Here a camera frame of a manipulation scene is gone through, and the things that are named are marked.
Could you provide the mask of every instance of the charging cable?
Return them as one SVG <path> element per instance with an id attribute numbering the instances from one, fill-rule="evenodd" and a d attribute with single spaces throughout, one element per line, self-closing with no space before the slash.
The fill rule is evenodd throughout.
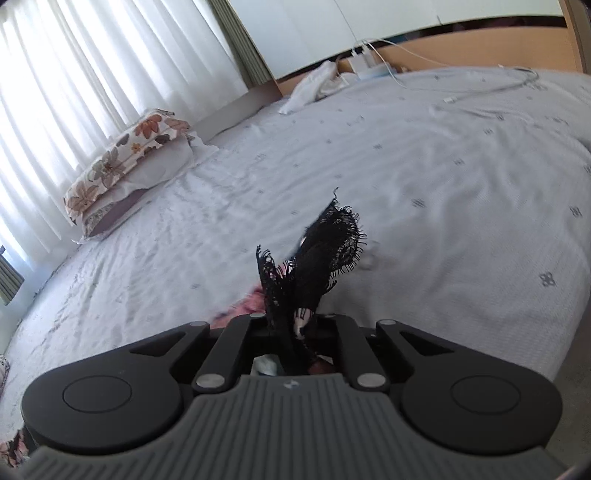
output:
<path id="1" fill-rule="evenodd" d="M 440 66 L 444 66 L 444 67 L 454 67 L 454 65 L 449 65 L 447 63 L 443 63 L 437 60 L 432 60 L 432 59 L 428 59 L 427 57 L 423 57 L 422 55 L 419 55 L 413 51 L 410 51 L 407 48 L 404 48 L 400 45 L 398 45 L 397 43 L 391 42 L 389 40 L 384 40 L 381 38 L 364 38 L 363 40 L 360 40 L 357 42 L 357 44 L 355 44 L 355 46 L 353 47 L 353 51 L 355 50 L 355 48 L 357 48 L 357 46 L 359 46 L 360 44 L 362 44 L 362 48 L 371 48 L 374 52 L 376 52 L 376 55 L 382 60 L 382 62 L 384 62 L 384 64 L 386 65 L 386 67 L 388 68 L 388 73 L 390 74 L 390 76 L 396 81 L 396 83 L 398 85 L 400 85 L 402 88 L 408 89 L 408 90 L 417 90 L 417 91 L 426 91 L 426 92 L 443 92 L 443 93 L 459 93 L 461 95 L 454 95 L 454 96 L 450 96 L 447 98 L 443 99 L 443 102 L 445 103 L 455 103 L 459 100 L 464 100 L 466 98 L 470 98 L 473 96 L 477 96 L 477 95 L 488 95 L 490 93 L 497 93 L 497 92 L 504 92 L 506 90 L 512 90 L 512 89 L 517 89 L 520 87 L 523 87 L 529 83 L 533 83 L 536 80 L 538 80 L 540 78 L 540 75 L 538 74 L 538 72 L 536 72 L 535 70 L 526 68 L 526 67 L 511 67 L 508 70 L 513 70 L 516 72 L 524 72 L 525 73 L 525 78 L 523 80 L 520 80 L 519 82 L 516 83 L 511 83 L 510 85 L 503 85 L 500 87 L 496 87 L 493 89 L 489 89 L 489 90 L 478 90 L 478 91 L 467 91 L 467 92 L 454 92 L 452 90 L 438 90 L 438 89 L 428 89 L 428 88 L 414 88 L 414 87 L 409 87 L 407 85 L 405 85 L 402 81 L 400 81 L 400 79 L 398 78 L 397 75 L 394 74 L 394 72 L 392 71 L 392 68 L 390 66 L 390 64 L 384 59 L 384 57 L 382 57 L 382 54 L 377 50 L 377 48 L 374 47 L 374 45 L 372 44 L 372 42 L 374 41 L 383 41 L 384 43 L 388 43 L 390 45 L 393 45 L 395 47 L 401 48 L 402 50 L 410 53 L 411 55 L 414 55 L 420 59 L 426 60 L 426 61 L 430 61 L 434 64 L 440 65 Z"/>

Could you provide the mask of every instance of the white cable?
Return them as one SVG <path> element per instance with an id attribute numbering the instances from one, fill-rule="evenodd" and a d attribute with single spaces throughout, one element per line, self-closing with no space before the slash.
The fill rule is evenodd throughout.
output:
<path id="1" fill-rule="evenodd" d="M 437 61 L 437 60 L 428 59 L 427 57 L 423 57 L 422 55 L 419 55 L 418 53 L 415 53 L 413 51 L 410 51 L 409 49 L 404 48 L 403 46 L 401 46 L 401 45 L 399 45 L 397 43 L 394 43 L 394 42 L 389 41 L 389 40 L 384 40 L 383 38 L 362 38 L 360 41 L 357 42 L 357 44 L 359 44 L 359 43 L 367 44 L 368 42 L 371 43 L 371 42 L 374 42 L 374 41 L 383 41 L 384 43 L 388 43 L 390 45 L 393 45 L 394 47 L 398 47 L 398 48 L 404 50 L 405 52 L 408 52 L 411 55 L 413 55 L 415 57 L 418 57 L 419 59 L 430 61 L 431 63 L 435 63 L 436 65 L 441 65 L 442 67 L 454 67 L 455 66 L 455 65 L 449 65 L 448 63 L 443 63 L 443 62 L 440 62 L 440 61 Z"/>
<path id="2" fill-rule="evenodd" d="M 403 84 L 403 82 L 401 82 L 400 79 L 394 74 L 394 72 L 392 71 L 392 69 L 390 67 L 390 64 L 384 59 L 384 57 L 382 57 L 382 54 L 374 47 L 374 45 L 371 43 L 372 41 L 383 41 L 383 42 L 388 43 L 390 45 L 394 45 L 396 47 L 399 47 L 399 48 L 403 49 L 404 51 L 407 51 L 408 53 L 410 53 L 412 55 L 415 55 L 415 56 L 417 56 L 417 57 L 419 57 L 419 58 L 421 58 L 423 60 L 427 60 L 427 61 L 430 61 L 430 62 L 439 64 L 439 65 L 443 65 L 443 66 L 446 66 L 446 67 L 453 67 L 452 65 L 449 65 L 449 64 L 446 64 L 446 63 L 442 63 L 440 61 L 428 59 L 428 58 L 423 57 L 423 56 L 421 56 L 419 54 L 416 54 L 415 52 L 412 52 L 412 51 L 408 50 L 407 48 L 401 47 L 398 44 L 395 44 L 395 43 L 390 42 L 388 40 L 379 39 L 379 38 L 374 38 L 374 39 L 364 38 L 363 40 L 360 40 L 359 42 L 357 42 L 355 44 L 355 46 L 353 47 L 353 49 L 355 49 L 361 43 L 363 45 L 366 45 L 366 46 L 370 47 L 374 52 L 376 52 L 376 54 L 378 55 L 378 57 L 382 60 L 382 62 L 385 63 L 386 67 L 388 68 L 388 73 L 390 74 L 390 76 L 402 88 L 406 88 L 408 90 L 419 90 L 419 91 L 426 91 L 426 92 L 463 93 L 464 94 L 462 96 L 452 96 L 452 97 L 445 98 L 443 100 L 445 103 L 455 103 L 458 100 L 463 100 L 463 99 L 466 99 L 468 97 L 472 97 L 472 96 L 475 96 L 475 95 L 487 95 L 489 93 L 504 92 L 505 90 L 512 90 L 512 89 L 520 88 L 522 86 L 527 85 L 530 82 L 536 81 L 540 77 L 540 75 L 538 74 L 538 72 L 536 72 L 535 70 L 532 70 L 532 69 L 529 69 L 529 68 L 526 68 L 526 67 L 512 67 L 511 70 L 515 70 L 515 71 L 518 71 L 518 72 L 526 72 L 527 74 L 526 74 L 525 79 L 522 80 L 522 81 L 520 81 L 520 82 L 518 82 L 518 83 L 513 83 L 511 85 L 505 85 L 505 86 L 497 87 L 497 88 L 490 89 L 490 90 L 477 90 L 477 91 L 468 91 L 468 92 L 455 92 L 455 91 L 452 91 L 452 90 L 411 88 L 411 87 L 408 87 L 407 85 Z"/>
<path id="3" fill-rule="evenodd" d="M 355 39 L 355 41 L 357 43 L 359 43 L 359 40 L 357 39 L 357 35 L 355 35 L 355 32 L 353 31 L 353 27 L 351 27 L 351 24 L 349 23 L 349 20 L 347 20 L 347 17 L 345 16 L 345 14 L 343 13 L 343 10 L 341 9 L 339 3 L 334 0 L 334 3 L 336 5 L 336 8 L 339 9 L 339 12 L 341 14 L 341 16 L 343 17 L 343 20 L 345 21 L 345 23 L 347 24 L 347 27 L 349 27 L 349 30 L 351 31 L 351 34 L 353 35 L 353 38 Z"/>

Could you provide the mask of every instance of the green curtain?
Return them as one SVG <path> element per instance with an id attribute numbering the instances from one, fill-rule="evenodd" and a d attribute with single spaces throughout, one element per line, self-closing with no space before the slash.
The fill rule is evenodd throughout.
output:
<path id="1" fill-rule="evenodd" d="M 209 0 L 209 4 L 236 57 L 246 86 L 253 88 L 272 80 L 271 72 L 228 0 Z"/>
<path id="2" fill-rule="evenodd" d="M 8 305 L 14 298 L 23 281 L 19 272 L 0 255 L 0 298 L 4 305 Z"/>

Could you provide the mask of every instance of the charger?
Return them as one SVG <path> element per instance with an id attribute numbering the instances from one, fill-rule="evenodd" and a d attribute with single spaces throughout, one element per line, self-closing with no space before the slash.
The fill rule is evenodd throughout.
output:
<path id="1" fill-rule="evenodd" d="M 355 49 L 351 50 L 351 56 L 348 60 L 349 65 L 357 75 L 378 64 L 367 45 L 363 45 L 361 54 L 358 54 Z"/>

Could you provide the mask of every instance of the wooden headboard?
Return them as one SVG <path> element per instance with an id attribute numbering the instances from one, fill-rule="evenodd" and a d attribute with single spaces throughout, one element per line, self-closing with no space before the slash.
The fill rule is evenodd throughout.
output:
<path id="1" fill-rule="evenodd" d="M 405 49 L 450 66 L 521 66 L 532 69 L 591 72 L 591 22 L 579 0 L 560 0 L 567 28 L 503 27 L 458 31 L 409 40 Z M 378 49 L 393 66 L 426 70 L 441 65 L 421 59 L 397 46 Z M 350 72 L 349 62 L 339 62 L 340 72 Z M 305 73 L 278 80 L 289 95 Z"/>

